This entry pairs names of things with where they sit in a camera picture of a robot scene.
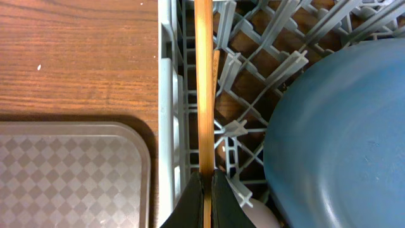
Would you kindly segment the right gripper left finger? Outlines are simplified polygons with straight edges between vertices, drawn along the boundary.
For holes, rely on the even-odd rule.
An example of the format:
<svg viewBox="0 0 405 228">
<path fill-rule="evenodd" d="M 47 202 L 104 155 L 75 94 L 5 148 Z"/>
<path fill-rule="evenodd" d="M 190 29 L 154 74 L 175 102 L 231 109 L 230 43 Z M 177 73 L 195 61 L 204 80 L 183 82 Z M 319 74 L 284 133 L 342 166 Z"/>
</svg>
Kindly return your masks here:
<svg viewBox="0 0 405 228">
<path fill-rule="evenodd" d="M 204 189 L 201 174 L 192 173 L 174 211 L 161 228 L 203 227 Z"/>
</svg>

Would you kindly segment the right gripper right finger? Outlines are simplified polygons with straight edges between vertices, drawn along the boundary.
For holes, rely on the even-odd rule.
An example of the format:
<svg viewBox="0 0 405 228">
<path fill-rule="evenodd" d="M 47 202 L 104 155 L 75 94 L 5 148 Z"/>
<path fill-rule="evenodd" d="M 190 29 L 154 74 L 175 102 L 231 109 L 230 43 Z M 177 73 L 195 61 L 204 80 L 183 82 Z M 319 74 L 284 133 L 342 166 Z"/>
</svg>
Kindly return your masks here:
<svg viewBox="0 0 405 228">
<path fill-rule="evenodd" d="M 226 175 L 215 170 L 211 181 L 212 223 L 214 228 L 255 228 L 240 207 Z"/>
</svg>

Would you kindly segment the white cup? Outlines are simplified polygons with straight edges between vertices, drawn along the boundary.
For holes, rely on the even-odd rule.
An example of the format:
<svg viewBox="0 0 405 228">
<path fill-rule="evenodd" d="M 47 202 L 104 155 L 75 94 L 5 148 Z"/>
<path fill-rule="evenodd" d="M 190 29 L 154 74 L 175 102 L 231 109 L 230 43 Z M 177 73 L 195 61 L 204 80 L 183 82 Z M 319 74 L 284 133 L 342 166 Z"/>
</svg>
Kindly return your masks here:
<svg viewBox="0 0 405 228">
<path fill-rule="evenodd" d="M 250 199 L 252 206 L 245 204 L 242 209 L 256 228 L 281 228 L 273 212 L 262 202 Z"/>
</svg>

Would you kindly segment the dark blue plate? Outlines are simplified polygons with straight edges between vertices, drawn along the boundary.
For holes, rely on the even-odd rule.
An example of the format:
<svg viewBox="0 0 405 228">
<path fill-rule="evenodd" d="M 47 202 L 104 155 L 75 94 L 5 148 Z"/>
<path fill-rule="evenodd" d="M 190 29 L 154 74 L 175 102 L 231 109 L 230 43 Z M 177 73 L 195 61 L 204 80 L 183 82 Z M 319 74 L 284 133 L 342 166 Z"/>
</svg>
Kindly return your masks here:
<svg viewBox="0 0 405 228">
<path fill-rule="evenodd" d="M 366 41 L 286 90 L 265 176 L 292 227 L 404 226 L 404 40 Z"/>
</svg>

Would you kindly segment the wooden chopstick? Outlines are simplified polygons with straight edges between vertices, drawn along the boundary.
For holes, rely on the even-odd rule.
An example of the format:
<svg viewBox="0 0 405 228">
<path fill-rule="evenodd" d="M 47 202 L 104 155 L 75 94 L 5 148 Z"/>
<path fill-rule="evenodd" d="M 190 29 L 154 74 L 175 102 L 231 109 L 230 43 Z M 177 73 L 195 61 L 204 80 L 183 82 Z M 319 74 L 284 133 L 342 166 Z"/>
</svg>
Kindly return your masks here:
<svg viewBox="0 0 405 228">
<path fill-rule="evenodd" d="M 213 2 L 194 1 L 197 76 L 197 121 L 199 140 L 199 172 L 204 199 L 202 226 L 211 227 L 211 178 L 214 161 L 214 82 L 213 82 Z"/>
<path fill-rule="evenodd" d="M 213 96 L 216 97 L 216 86 L 218 83 L 218 66 L 220 60 L 220 50 L 213 52 Z"/>
</svg>

